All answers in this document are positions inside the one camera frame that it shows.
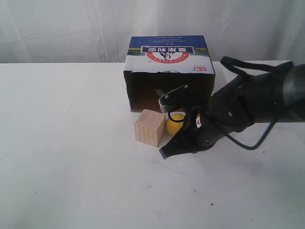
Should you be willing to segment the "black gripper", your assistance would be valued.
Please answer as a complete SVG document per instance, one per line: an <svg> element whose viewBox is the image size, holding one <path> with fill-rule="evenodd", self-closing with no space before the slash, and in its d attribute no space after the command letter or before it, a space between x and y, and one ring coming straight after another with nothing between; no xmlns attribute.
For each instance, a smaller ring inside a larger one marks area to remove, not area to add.
<svg viewBox="0 0 305 229"><path fill-rule="evenodd" d="M232 132L242 132L254 124L247 111L244 88L247 81L237 77L217 91L208 102L187 112L184 137L179 130L159 152L163 159L208 150ZM190 96L184 84L159 97L162 113L180 109Z"/></svg>

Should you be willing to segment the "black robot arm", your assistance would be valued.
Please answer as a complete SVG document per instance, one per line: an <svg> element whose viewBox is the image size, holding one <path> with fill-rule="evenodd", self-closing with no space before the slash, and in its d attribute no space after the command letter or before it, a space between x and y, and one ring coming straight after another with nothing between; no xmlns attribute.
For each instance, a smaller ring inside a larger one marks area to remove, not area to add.
<svg viewBox="0 0 305 229"><path fill-rule="evenodd" d="M164 113L182 109L182 127L160 149L163 158L197 153L212 148L217 141L240 133L256 123L268 127L253 146L257 149L276 123L305 120L305 67L285 62L277 66L253 64L260 75L237 71L236 77L210 98L197 85L182 85L159 98Z"/></svg>

